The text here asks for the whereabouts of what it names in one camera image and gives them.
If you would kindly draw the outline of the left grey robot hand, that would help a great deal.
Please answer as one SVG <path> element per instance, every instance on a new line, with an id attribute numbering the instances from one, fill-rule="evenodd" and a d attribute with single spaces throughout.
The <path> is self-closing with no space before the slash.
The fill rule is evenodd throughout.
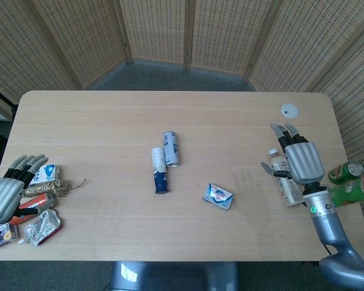
<path id="1" fill-rule="evenodd" d="M 0 178 L 0 224 L 14 216 L 38 214 L 38 207 L 21 209 L 20 202 L 36 172 L 48 161 L 45 155 L 21 155 L 14 160 Z"/>

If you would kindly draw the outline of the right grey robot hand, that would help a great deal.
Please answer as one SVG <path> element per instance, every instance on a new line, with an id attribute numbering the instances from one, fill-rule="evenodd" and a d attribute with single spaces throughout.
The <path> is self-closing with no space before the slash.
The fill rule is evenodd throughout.
<path id="1" fill-rule="evenodd" d="M 284 126 L 272 123 L 270 126 L 284 151 L 289 169 L 274 170 L 262 162 L 264 171 L 277 178 L 293 179 L 296 184 L 306 188 L 320 187 L 325 170 L 315 144 L 309 142 L 290 123 Z"/>

